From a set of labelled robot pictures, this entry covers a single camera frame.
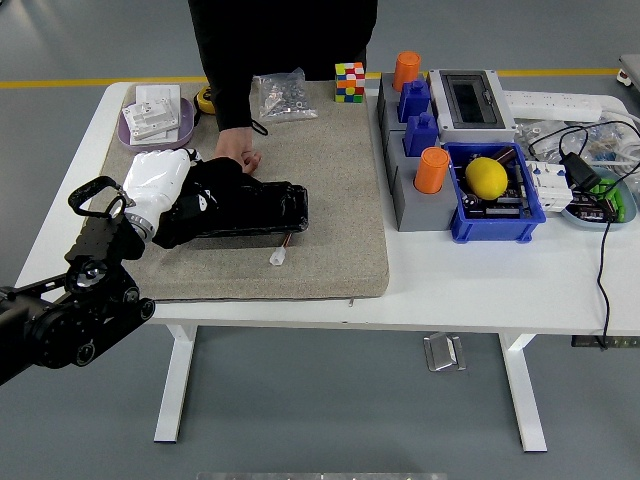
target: orange cup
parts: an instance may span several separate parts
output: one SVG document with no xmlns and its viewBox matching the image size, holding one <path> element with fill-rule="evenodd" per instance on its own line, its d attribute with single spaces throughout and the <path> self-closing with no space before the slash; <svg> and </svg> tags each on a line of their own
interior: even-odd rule
<svg viewBox="0 0 640 480">
<path fill-rule="evenodd" d="M 449 152 L 440 147 L 427 147 L 420 155 L 418 173 L 413 185 L 422 193 L 438 193 L 449 168 Z"/>
<path fill-rule="evenodd" d="M 393 74 L 393 89 L 402 91 L 402 85 L 413 82 L 420 73 L 420 55 L 416 52 L 400 52 L 396 59 L 396 70 Z"/>
</svg>

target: table leg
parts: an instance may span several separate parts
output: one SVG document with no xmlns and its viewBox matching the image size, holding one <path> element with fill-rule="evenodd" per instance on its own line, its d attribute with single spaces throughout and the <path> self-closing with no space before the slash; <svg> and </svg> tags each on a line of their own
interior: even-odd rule
<svg viewBox="0 0 640 480">
<path fill-rule="evenodd" d="M 538 406 L 536 405 L 536 398 L 533 394 L 529 370 L 527 369 L 527 362 L 523 352 L 523 348 L 535 335 L 501 333 L 499 336 L 509 387 L 511 388 L 513 406 L 516 410 L 516 419 L 520 429 L 522 448 L 525 452 L 546 452 L 547 444 L 544 440 L 544 432 L 538 415 Z"/>
<path fill-rule="evenodd" d="M 182 404 L 187 391 L 191 356 L 196 339 L 196 325 L 167 325 L 174 337 L 167 382 L 162 395 L 154 442 L 175 443 L 180 429 Z"/>
</svg>

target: yellow lemon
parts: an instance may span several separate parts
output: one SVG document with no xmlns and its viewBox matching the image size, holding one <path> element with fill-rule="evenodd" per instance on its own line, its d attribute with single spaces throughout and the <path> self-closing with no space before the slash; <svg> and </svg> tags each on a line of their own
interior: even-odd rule
<svg viewBox="0 0 640 480">
<path fill-rule="evenodd" d="M 467 185 L 479 198 L 495 200 L 507 189 L 507 172 L 496 160 L 475 158 L 465 170 Z"/>
</svg>

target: blue container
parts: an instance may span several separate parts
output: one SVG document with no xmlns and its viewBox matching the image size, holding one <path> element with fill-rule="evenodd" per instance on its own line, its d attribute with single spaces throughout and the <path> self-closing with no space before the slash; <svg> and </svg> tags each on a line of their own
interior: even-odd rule
<svg viewBox="0 0 640 480">
<path fill-rule="evenodd" d="M 431 103 L 429 85 L 424 80 L 414 80 L 402 85 L 400 105 L 398 105 L 398 120 L 407 123 L 409 117 L 426 112 Z"/>
<path fill-rule="evenodd" d="M 422 112 L 409 117 L 404 139 L 404 154 L 407 157 L 419 157 L 427 147 L 433 147 L 438 141 L 438 124 L 433 115 Z"/>
<path fill-rule="evenodd" d="M 456 177 L 453 167 L 462 166 L 466 168 L 472 155 L 491 157 L 506 146 L 514 148 L 517 153 L 517 157 L 505 165 L 507 175 L 510 180 L 517 178 L 516 172 L 517 166 L 519 166 L 530 213 L 525 212 L 521 206 L 520 218 L 467 218 L 462 204 L 463 195 L 459 188 L 459 180 Z M 445 143 L 443 148 L 449 152 L 451 157 L 449 168 L 451 169 L 451 177 L 453 178 L 454 188 L 458 196 L 458 208 L 451 223 L 451 235 L 453 236 L 454 242 L 467 243 L 475 240 L 515 240 L 519 243 L 530 242 L 531 232 L 533 232 L 539 224 L 545 222 L 546 216 L 540 206 L 538 194 L 533 187 L 531 177 L 527 172 L 525 157 L 520 146 L 517 143 L 449 142 Z"/>
</svg>

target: yellow tape measure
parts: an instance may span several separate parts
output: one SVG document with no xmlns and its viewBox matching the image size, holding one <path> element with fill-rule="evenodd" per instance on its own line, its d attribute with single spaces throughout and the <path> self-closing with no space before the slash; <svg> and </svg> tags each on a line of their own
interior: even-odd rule
<svg viewBox="0 0 640 480">
<path fill-rule="evenodd" d="M 211 102 L 211 87 L 203 87 L 202 90 L 198 92 L 198 95 L 196 95 L 196 103 L 202 113 L 209 115 L 216 114 L 216 108 Z"/>
</svg>

